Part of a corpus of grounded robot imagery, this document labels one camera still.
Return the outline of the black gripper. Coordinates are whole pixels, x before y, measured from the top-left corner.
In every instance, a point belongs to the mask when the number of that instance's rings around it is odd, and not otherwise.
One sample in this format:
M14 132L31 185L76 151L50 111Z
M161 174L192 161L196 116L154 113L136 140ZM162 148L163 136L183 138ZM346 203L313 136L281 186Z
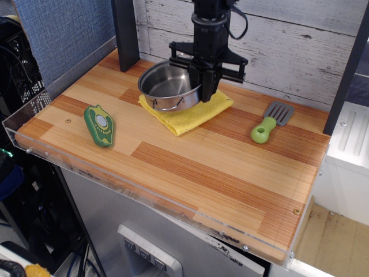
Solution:
M192 87L202 85L202 102L210 101L221 78L242 83L248 60L228 48L229 20L193 20L192 42L171 42L171 62L189 66Z

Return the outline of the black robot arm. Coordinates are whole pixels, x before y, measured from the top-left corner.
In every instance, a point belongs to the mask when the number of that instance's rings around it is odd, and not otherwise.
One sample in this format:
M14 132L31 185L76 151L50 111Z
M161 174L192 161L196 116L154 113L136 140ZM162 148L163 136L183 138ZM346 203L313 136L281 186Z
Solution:
M235 1L194 1L191 20L194 24L192 42L171 42L171 65L187 69L190 84L200 87L199 98L210 101L222 78L244 82L248 60L232 52L228 39L240 40L248 31L247 16L235 6ZM231 13L245 20L243 32L236 37L231 32Z

